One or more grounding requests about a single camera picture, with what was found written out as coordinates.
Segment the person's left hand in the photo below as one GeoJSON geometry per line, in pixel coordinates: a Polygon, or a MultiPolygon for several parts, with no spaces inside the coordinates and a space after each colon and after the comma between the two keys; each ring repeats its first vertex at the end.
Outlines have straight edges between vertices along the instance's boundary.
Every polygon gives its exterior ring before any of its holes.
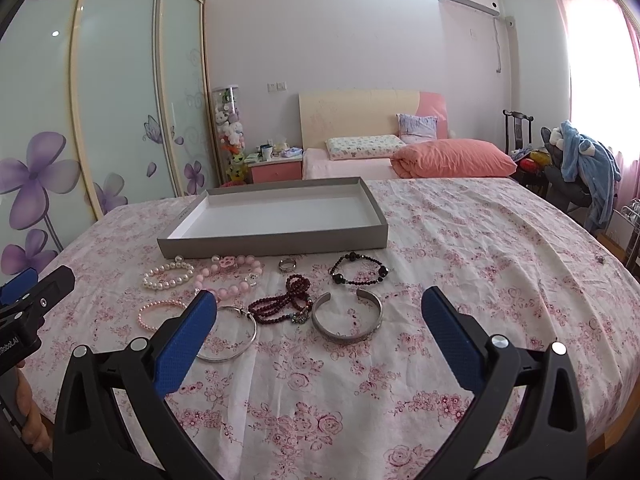
{"type": "Polygon", "coordinates": [[[17,387],[15,402],[20,413],[25,417],[22,429],[22,440],[32,447],[35,453],[49,451],[52,444],[53,426],[50,420],[41,415],[39,406],[32,397],[32,388],[22,372],[25,362],[16,367],[17,387]]]}

